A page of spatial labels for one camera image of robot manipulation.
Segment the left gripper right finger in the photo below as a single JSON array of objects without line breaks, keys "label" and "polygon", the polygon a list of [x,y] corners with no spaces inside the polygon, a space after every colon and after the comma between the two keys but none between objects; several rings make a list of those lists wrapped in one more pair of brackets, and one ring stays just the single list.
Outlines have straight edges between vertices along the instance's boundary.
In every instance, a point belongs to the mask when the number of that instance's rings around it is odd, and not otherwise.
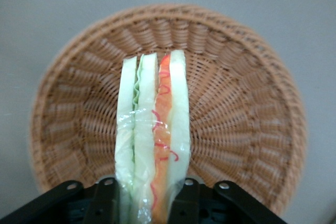
[{"label": "left gripper right finger", "polygon": [[237,184],[222,180],[212,188],[186,178],[170,210],[170,223],[286,222]]}]

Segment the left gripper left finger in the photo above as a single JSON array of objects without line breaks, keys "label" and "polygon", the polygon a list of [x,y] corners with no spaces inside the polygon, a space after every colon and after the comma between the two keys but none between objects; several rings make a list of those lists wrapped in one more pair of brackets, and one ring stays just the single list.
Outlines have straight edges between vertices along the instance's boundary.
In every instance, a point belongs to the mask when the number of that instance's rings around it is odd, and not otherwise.
[{"label": "left gripper left finger", "polygon": [[69,180],[1,219],[1,223],[120,223],[119,185],[105,177],[85,188]]}]

